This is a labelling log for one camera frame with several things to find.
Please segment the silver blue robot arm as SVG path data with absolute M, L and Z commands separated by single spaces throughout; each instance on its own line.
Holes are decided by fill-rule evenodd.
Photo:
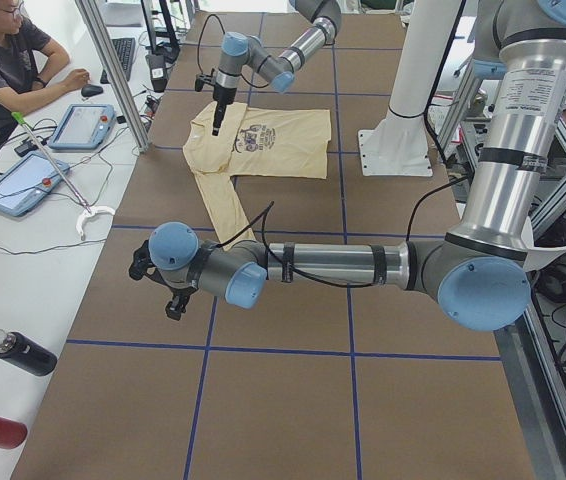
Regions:
M 213 86 L 212 134 L 220 133 L 227 107 L 234 103 L 243 68 L 249 67 L 278 93 L 285 93 L 296 74 L 320 49 L 336 40 L 342 25 L 342 12 L 333 0 L 292 1 L 290 5 L 310 22 L 308 29 L 278 54 L 263 46 L 260 38 L 239 32 L 226 32 L 222 39 L 218 66 L 210 76 L 197 77 L 199 83 Z
M 219 65 L 199 84 L 214 100 L 191 123 L 183 153 L 217 234 L 200 242 L 185 225 L 167 223 L 149 240 L 156 273 L 176 292 L 206 291 L 251 308 L 267 281 L 304 278 L 336 288 L 394 285 L 436 301 L 469 329 L 497 330 L 525 311 L 533 251 L 522 232 L 566 97 L 566 1 L 483 1 L 478 6 L 472 71 L 494 68 L 502 79 L 486 143 L 461 217 L 433 239 L 408 235 L 417 207 L 408 188 L 432 174 L 428 142 L 440 141 L 427 111 L 462 13 L 459 1 L 420 1 L 402 47 L 387 46 L 390 26 L 379 19 L 342 20 L 332 1 L 299 1 L 310 28 L 279 55 L 267 40 L 227 32 Z M 327 176 L 330 115 L 308 105 L 251 108 L 234 99 L 243 67 L 286 91 L 312 54 L 328 46 L 338 117 L 346 124 L 374 119 L 368 97 L 396 58 L 384 118 L 361 130 L 353 165 L 362 178 L 346 193 L 348 230 L 405 236 L 395 246 L 270 243 L 252 232 L 233 185 L 258 182 L 262 193 L 294 198 L 310 221 L 320 200 L 300 196 L 308 180 Z M 290 187 L 282 190 L 281 181 Z

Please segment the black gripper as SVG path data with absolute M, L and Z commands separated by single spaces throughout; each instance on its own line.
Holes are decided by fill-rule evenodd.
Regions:
M 188 286 L 185 288 L 169 287 L 169 290 L 172 293 L 172 298 L 165 306 L 166 316 L 171 320 L 180 320 L 182 315 L 186 313 L 190 297 L 198 289 Z
M 218 136 L 222 127 L 226 109 L 234 103 L 234 89 L 216 84 L 213 92 L 213 99 L 216 101 L 214 111 L 212 135 Z

